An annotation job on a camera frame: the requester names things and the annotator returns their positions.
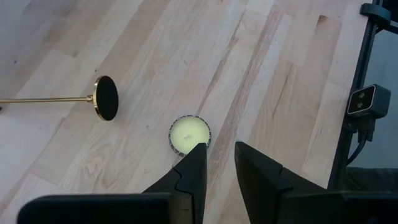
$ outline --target hardwood floor plank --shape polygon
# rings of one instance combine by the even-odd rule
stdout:
[[[99,29],[98,26],[101,23],[103,24],[103,19],[109,14],[109,10],[115,3],[116,1],[109,0],[83,0],[76,2],[72,10],[74,13],[72,20],[74,22],[67,28],[55,48],[64,54],[76,57],[87,41],[90,40],[92,33]]]
[[[131,65],[131,68],[128,68],[127,71],[124,71],[123,76],[126,76],[126,78],[130,79],[127,82],[130,82],[129,85],[126,85],[125,83],[120,84],[120,99],[121,99],[121,106],[120,107],[120,112],[119,112],[119,117],[117,119],[125,119],[128,120],[128,123],[120,123],[118,124],[116,121],[116,124],[112,126],[104,126],[104,124],[98,124],[97,127],[99,128],[99,133],[91,132],[89,133],[88,137],[95,138],[99,142],[101,142],[100,139],[104,139],[104,143],[109,143],[109,139],[113,139],[112,141],[112,150],[109,151],[111,153],[106,160],[103,162],[103,168],[99,169],[98,173],[90,178],[90,183],[89,184],[84,184],[84,183],[79,183],[77,177],[73,178],[68,178],[70,174],[73,174],[75,169],[78,170],[84,170],[84,164],[85,164],[85,159],[90,158],[90,154],[87,154],[87,156],[83,156],[83,158],[77,157],[72,163],[73,164],[79,164],[78,166],[70,166],[70,169],[67,171],[65,174],[65,177],[63,180],[68,180],[68,182],[64,182],[63,180],[61,181],[61,185],[65,188],[87,188],[94,190],[95,192],[111,192],[115,191],[116,189],[118,191],[123,191],[123,188],[128,184],[132,172],[135,171],[133,168],[133,164],[130,164],[130,162],[133,160],[134,163],[139,162],[136,160],[136,156],[131,157],[131,153],[133,153],[135,150],[139,150],[139,146],[135,144],[137,140],[135,138],[139,138],[143,140],[143,138],[149,138],[152,135],[146,135],[142,136],[143,131],[147,131],[148,129],[143,129],[145,125],[151,125],[149,124],[139,124],[137,122],[140,122],[139,120],[135,120],[134,117],[131,116],[137,116],[137,115],[147,115],[151,116],[154,111],[151,111],[150,106],[157,106],[157,104],[153,105],[143,105],[147,97],[153,98],[153,100],[157,100],[162,102],[162,98],[159,98],[159,94],[157,92],[148,92],[148,90],[151,90],[153,85],[159,86],[159,88],[163,88],[165,91],[173,91],[173,88],[169,88],[169,85],[166,85],[165,82],[172,82],[173,80],[170,79],[171,76],[163,76],[163,79],[158,77],[158,80],[153,83],[152,80],[157,77],[158,75],[161,75],[160,73],[162,66],[166,66],[167,63],[162,63],[162,64],[157,64],[157,62],[161,62],[162,60],[172,60],[174,54],[172,52],[175,52],[176,50],[186,50],[184,46],[181,46],[177,49],[177,45],[169,45],[169,40],[173,36],[175,37],[175,34],[172,32],[169,32],[167,29],[168,27],[174,27],[174,26],[179,26],[180,24],[175,22],[176,20],[184,20],[186,16],[188,16],[189,11],[183,11],[181,8],[186,8],[187,5],[190,5],[190,7],[194,6],[195,1],[171,1],[170,4],[165,5],[164,10],[168,13],[159,13],[159,15],[162,15],[159,18],[158,23],[154,27],[152,33],[150,34],[150,37],[147,38],[147,41],[144,44],[144,46],[141,48],[141,52],[136,58],[136,61],[134,61]],[[184,33],[179,36],[179,38],[183,39],[184,38]],[[161,57],[158,52],[161,49],[164,49],[164,47],[171,47],[169,54],[164,55]],[[142,63],[146,63],[145,66],[141,66],[140,69],[138,65],[142,65]],[[181,60],[178,59],[178,61],[171,62],[170,64],[172,65],[181,65]],[[124,100],[130,101],[130,98],[124,98],[125,96],[134,96],[136,101],[134,104],[129,104],[129,103],[123,103]],[[139,131],[139,133],[132,135],[132,137],[129,137],[129,131],[126,130],[127,127],[131,127],[134,131]],[[87,151],[90,151],[94,153],[97,148],[101,145],[96,143],[95,145],[91,145],[92,142],[84,142],[82,152],[81,153],[87,153]]]
[[[23,181],[21,187],[12,199],[4,213],[0,217],[0,223],[16,223],[19,210],[30,200],[37,197],[60,194],[61,191],[43,179],[29,174]]]
[[[274,0],[262,1],[262,0],[248,0],[246,10],[253,11],[268,16],[274,5]]]
[[[242,202],[239,200],[241,198],[233,195],[236,190],[236,186],[232,186],[236,177],[234,142],[249,139],[250,131],[247,133],[247,130],[254,125],[260,107],[257,102],[266,93],[290,23],[290,16],[276,8],[271,9],[218,139],[210,149],[205,207],[207,223],[222,223],[234,217],[234,214],[225,210],[229,206],[226,204],[227,198],[230,203]]]
[[[210,83],[213,85],[211,91],[204,97],[203,106],[198,110],[197,114],[210,124],[213,139],[211,147],[218,139],[265,22],[266,17],[262,14],[245,11],[235,35],[230,40],[227,54],[218,65],[216,72],[220,74],[215,74],[218,78]]]
[[[7,192],[7,194],[0,201],[0,218],[1,218],[2,214],[4,213],[4,211],[6,210],[6,208],[8,207],[8,205],[11,203],[11,201],[15,197],[15,195],[18,193],[18,190],[24,183],[28,174],[29,173],[26,172],[24,175],[22,175],[22,177],[16,182],[16,184],[10,189],[10,191]]]
[[[352,13],[352,11],[366,2],[369,3],[371,0],[351,0],[347,3],[328,82],[351,88],[356,69],[355,65],[358,61],[364,30],[368,21],[366,16]]]
[[[186,67],[187,69],[183,78],[176,80],[174,84],[176,86],[173,91],[167,90],[164,92],[166,94],[162,94],[162,102],[156,100],[157,95],[152,96],[153,100],[150,98],[151,95],[148,97],[149,101],[155,102],[155,108],[161,105],[163,106],[159,107],[159,109],[166,108],[165,111],[159,112],[156,109],[147,109],[150,112],[150,114],[147,113],[150,116],[150,119],[147,119],[147,121],[152,120],[152,118],[154,120],[154,123],[149,124],[152,127],[150,131],[160,136],[160,139],[153,141],[153,139],[148,138],[144,141],[148,142],[146,147],[150,150],[142,151],[140,149],[144,153],[142,161],[137,166],[137,170],[129,181],[127,189],[144,190],[171,168],[177,155],[169,150],[169,147],[164,147],[165,145],[169,145],[169,140],[167,134],[163,135],[161,133],[168,133],[172,122],[178,117],[186,114],[195,114],[198,111],[208,86],[213,80],[213,74],[215,74],[225,52],[228,51],[228,43],[236,30],[245,5],[235,0],[223,1],[221,3],[216,2],[215,4],[215,6],[206,6],[212,7],[212,10],[210,10],[211,14],[203,21],[205,26],[203,28],[204,32],[195,40],[199,43],[198,46],[200,47],[185,52],[185,55],[194,56],[192,59],[189,59],[190,57],[188,56],[188,60],[186,60],[188,65],[185,65],[185,63],[180,64],[181,67]],[[131,132],[129,135],[137,135],[138,130],[135,129],[134,133],[136,134]],[[164,166],[163,170],[156,168],[159,163],[162,163]]]
[[[220,213],[220,223],[250,223],[237,178],[233,179],[229,188],[228,196]]]
[[[129,9],[131,10],[130,16],[133,17],[136,13],[134,6],[137,9],[139,2],[119,1],[114,6],[116,8],[114,7],[104,18],[98,30],[93,33],[92,38],[87,42],[80,54],[77,55],[77,59],[85,62],[81,63],[77,69],[80,74],[85,75],[89,79],[85,90],[86,95],[91,94],[93,91],[92,83],[94,83],[96,77],[99,75],[109,75],[103,72],[101,64],[107,63],[107,60],[117,60],[118,57],[114,58],[108,55],[112,54],[113,46],[120,45],[120,42],[122,44],[125,43],[124,39],[119,41],[118,37],[122,32],[125,32],[124,30],[129,28],[130,19],[125,14],[118,16],[120,15],[119,10]],[[115,71],[111,76],[117,78],[118,74],[120,76],[124,75],[124,73],[117,73]],[[76,105],[72,109],[71,114],[62,123],[56,135],[49,142],[43,154],[32,168],[32,172],[35,175],[53,184],[59,184],[71,161],[81,149],[81,144],[87,138],[87,134],[99,122],[99,119],[93,116],[94,111],[87,110],[88,107],[89,105]],[[76,136],[71,129],[75,127],[80,127],[81,134],[79,136]],[[49,169],[49,167],[57,167],[57,171]]]
[[[343,21],[346,14],[348,2],[351,0],[325,1],[320,9],[320,13],[328,18]]]
[[[52,50],[17,97],[55,97],[71,90],[81,91],[81,86],[72,84],[73,80],[65,80],[75,64],[74,58]],[[37,88],[41,85],[50,88]],[[72,106],[73,103],[10,105],[2,112],[0,125],[7,128],[0,129],[1,153],[7,157],[0,157],[0,200],[39,156]]]
[[[60,25],[61,17],[68,16],[64,9],[75,0],[51,4],[43,1],[0,3],[0,10],[4,9],[0,12],[0,95],[3,98],[14,97],[43,61],[53,43],[47,41],[48,34]]]
[[[305,1],[293,1],[293,0],[275,0],[274,4],[281,12],[284,12],[288,16],[294,18],[296,14],[302,11],[302,8],[300,9],[300,7],[303,4],[303,2],[304,4],[308,4]]]
[[[293,22],[284,43],[284,60],[298,66],[304,65],[324,1],[326,0],[303,0],[295,5]]]
[[[324,188],[328,187],[328,179],[325,176],[330,175],[333,166],[333,161],[325,158],[335,156],[336,146],[334,142],[338,142],[340,136],[338,132],[332,130],[341,128],[348,95],[349,88],[333,83],[326,84],[303,165],[303,171],[310,177],[311,181]],[[331,104],[336,106],[329,108],[328,105]],[[339,118],[339,120],[336,122],[328,119],[331,117]]]
[[[279,102],[277,101],[277,106],[273,103],[275,100],[263,101],[265,105],[261,111],[264,113],[259,115],[257,127],[252,130],[252,135],[260,139],[252,139],[259,150],[300,175],[304,175],[301,164],[308,150],[340,29],[339,21],[325,16],[319,17],[304,66],[297,70],[294,65],[291,68],[289,64],[284,66],[282,64],[282,68],[289,67],[285,71],[289,71],[288,74],[293,73],[294,77],[291,76],[290,80],[275,79],[275,83],[270,84],[285,85],[285,87],[282,87],[283,92],[278,99]],[[273,139],[270,139],[268,133],[266,140],[262,141],[261,133],[268,127],[274,133],[271,134]]]

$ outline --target round disc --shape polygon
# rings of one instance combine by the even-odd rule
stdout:
[[[169,141],[175,153],[179,156],[185,156],[199,143],[210,145],[209,125],[197,116],[182,116],[175,120],[171,126]]]
[[[98,116],[111,121],[118,112],[119,96],[118,89],[111,77],[102,76],[95,82],[93,103]]]

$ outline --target black cable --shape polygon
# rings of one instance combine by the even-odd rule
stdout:
[[[354,153],[348,158],[347,166],[350,163],[352,163],[358,157],[359,153],[361,153],[361,151],[362,151],[362,149],[363,149],[363,147],[365,146],[365,143],[366,143],[366,136],[367,136],[366,132],[363,133],[363,134],[359,133],[359,136],[358,136],[359,137],[358,147],[355,149]]]

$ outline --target brass stand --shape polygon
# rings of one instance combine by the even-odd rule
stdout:
[[[40,98],[40,99],[4,99],[1,103],[47,103],[47,102],[76,102],[85,101],[94,104],[97,115],[105,121],[111,121],[118,112],[118,90],[113,80],[108,76],[97,78],[92,95],[70,98]]]

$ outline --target gold rim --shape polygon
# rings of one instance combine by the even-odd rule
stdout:
[[[94,91],[93,91],[93,104],[94,104],[95,112],[97,113],[97,115],[99,116],[99,118],[101,118],[103,121],[106,121],[106,120],[102,117],[102,115],[101,115],[101,113],[100,113],[100,110],[98,109],[98,104],[97,104],[97,87],[98,87],[98,83],[100,82],[100,80],[101,80],[102,77],[103,77],[103,76],[100,76],[100,77],[97,78],[97,80],[95,80],[95,83],[94,83]]]

